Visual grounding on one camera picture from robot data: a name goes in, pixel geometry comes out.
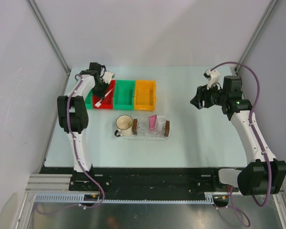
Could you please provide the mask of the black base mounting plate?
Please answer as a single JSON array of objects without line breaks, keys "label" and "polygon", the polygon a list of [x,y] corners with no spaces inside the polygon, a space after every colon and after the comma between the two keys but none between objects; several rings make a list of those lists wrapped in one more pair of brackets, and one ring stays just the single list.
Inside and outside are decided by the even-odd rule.
[{"label": "black base mounting plate", "polygon": [[222,184],[222,168],[92,168],[76,172],[71,167],[42,167],[40,174],[71,175],[69,191],[98,191],[99,197],[172,197],[188,192],[229,192],[239,189]]}]

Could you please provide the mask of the green plastic bin left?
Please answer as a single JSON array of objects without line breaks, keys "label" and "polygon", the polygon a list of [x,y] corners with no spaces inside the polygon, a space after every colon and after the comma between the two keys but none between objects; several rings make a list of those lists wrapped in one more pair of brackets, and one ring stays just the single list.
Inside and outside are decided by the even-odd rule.
[{"label": "green plastic bin left", "polygon": [[92,91],[89,91],[86,99],[85,99],[85,106],[87,109],[93,109],[93,105],[92,105]]}]

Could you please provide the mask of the clear oval glass tray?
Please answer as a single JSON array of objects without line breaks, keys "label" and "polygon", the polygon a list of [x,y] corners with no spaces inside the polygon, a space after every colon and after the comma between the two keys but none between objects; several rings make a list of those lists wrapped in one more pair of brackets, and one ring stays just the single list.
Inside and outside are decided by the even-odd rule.
[{"label": "clear oval glass tray", "polygon": [[165,141],[169,137],[168,138],[138,138],[137,136],[132,134],[131,136],[121,136],[121,138],[125,140]]}]

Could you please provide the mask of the white toothpaste tube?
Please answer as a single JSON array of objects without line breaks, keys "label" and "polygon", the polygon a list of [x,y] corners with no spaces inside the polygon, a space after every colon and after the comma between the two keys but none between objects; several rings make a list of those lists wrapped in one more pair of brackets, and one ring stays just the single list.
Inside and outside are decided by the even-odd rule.
[{"label": "white toothpaste tube", "polygon": [[158,115],[157,116],[157,131],[160,133],[165,129],[166,125],[166,116]]}]

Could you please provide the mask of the clear holder with brown ends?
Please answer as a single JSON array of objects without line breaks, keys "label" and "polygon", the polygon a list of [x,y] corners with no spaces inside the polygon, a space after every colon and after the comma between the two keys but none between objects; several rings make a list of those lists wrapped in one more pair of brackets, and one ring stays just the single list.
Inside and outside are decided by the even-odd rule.
[{"label": "clear holder with brown ends", "polygon": [[149,128],[148,119],[136,118],[133,123],[133,134],[138,138],[168,138],[171,134],[171,123],[166,120],[162,129],[158,129],[158,123],[155,128]]}]

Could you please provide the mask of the yellow plastic bin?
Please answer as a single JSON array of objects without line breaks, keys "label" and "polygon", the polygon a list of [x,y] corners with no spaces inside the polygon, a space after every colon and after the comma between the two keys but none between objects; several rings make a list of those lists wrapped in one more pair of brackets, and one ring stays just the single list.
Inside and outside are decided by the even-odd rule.
[{"label": "yellow plastic bin", "polygon": [[156,81],[136,80],[134,110],[154,111],[156,104]]}]

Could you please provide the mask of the green plastic bin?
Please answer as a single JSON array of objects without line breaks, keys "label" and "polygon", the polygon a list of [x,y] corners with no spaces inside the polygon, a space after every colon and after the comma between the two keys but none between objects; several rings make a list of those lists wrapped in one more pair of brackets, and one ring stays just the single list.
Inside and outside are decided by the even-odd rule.
[{"label": "green plastic bin", "polygon": [[86,99],[85,99],[85,106],[87,109],[93,109],[93,105],[92,105],[92,91],[89,91]]},{"label": "green plastic bin", "polygon": [[115,83],[113,108],[114,110],[134,109],[134,80],[117,80]]}]

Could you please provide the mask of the red plastic bin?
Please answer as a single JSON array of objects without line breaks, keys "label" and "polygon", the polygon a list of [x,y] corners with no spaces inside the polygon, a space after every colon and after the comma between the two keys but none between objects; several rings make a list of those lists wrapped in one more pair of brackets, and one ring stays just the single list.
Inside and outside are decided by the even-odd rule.
[{"label": "red plastic bin", "polygon": [[113,95],[116,81],[112,80],[108,90],[106,91],[105,98],[101,100],[99,97],[92,96],[92,107],[93,109],[113,109]]}]

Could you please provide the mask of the green plastic bin middle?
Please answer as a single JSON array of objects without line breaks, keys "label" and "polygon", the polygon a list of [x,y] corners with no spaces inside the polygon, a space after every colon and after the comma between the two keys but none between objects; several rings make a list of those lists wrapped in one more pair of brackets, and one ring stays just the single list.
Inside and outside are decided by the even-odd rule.
[{"label": "green plastic bin middle", "polygon": [[117,80],[115,83],[113,108],[114,110],[134,109],[134,80]]}]

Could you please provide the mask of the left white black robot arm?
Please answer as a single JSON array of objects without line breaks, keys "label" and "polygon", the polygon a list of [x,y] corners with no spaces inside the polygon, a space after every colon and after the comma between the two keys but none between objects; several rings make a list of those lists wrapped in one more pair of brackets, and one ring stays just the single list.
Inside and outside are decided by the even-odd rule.
[{"label": "left white black robot arm", "polygon": [[85,100],[89,93],[106,98],[114,73],[107,71],[106,66],[91,62],[89,68],[75,75],[76,84],[67,95],[57,98],[58,121],[67,134],[72,147],[74,171],[89,172],[92,162],[85,149],[85,130],[89,117]]}]

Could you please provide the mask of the cream enamel mug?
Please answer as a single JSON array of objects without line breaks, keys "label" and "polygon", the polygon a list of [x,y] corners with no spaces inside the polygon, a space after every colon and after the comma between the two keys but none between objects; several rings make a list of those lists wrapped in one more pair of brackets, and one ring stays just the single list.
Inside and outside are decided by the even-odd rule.
[{"label": "cream enamel mug", "polygon": [[116,119],[116,137],[131,136],[133,134],[133,119],[129,115],[121,115]]}]

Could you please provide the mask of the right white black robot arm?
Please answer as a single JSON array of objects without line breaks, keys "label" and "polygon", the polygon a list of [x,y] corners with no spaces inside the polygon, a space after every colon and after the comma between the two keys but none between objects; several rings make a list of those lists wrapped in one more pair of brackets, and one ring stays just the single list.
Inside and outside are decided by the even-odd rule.
[{"label": "right white black robot arm", "polygon": [[243,145],[247,166],[242,169],[222,168],[210,179],[211,188],[222,191],[227,185],[239,189],[244,196],[279,193],[286,176],[286,162],[277,160],[263,139],[252,112],[251,102],[243,99],[242,80],[226,76],[220,85],[220,75],[204,75],[208,83],[199,86],[190,101],[197,109],[218,105],[236,129]]}]

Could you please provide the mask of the white pink toothbrush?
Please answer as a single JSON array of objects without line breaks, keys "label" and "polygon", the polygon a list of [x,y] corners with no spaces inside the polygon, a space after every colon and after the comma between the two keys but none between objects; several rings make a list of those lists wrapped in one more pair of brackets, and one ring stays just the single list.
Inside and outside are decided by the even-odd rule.
[{"label": "white pink toothbrush", "polygon": [[112,89],[110,89],[106,93],[105,97],[100,100],[98,100],[98,98],[95,95],[93,95],[92,101],[94,102],[94,106],[99,109],[113,109],[111,93],[112,93]]}]

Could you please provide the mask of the pink toothpaste tube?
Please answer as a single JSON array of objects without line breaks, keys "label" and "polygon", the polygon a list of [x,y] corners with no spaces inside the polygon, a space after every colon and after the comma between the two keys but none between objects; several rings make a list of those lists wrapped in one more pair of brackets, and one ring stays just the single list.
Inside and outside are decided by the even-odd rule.
[{"label": "pink toothpaste tube", "polygon": [[155,126],[156,126],[157,115],[152,115],[152,116],[148,117],[148,121],[149,121],[149,131],[153,132],[155,130]]}]

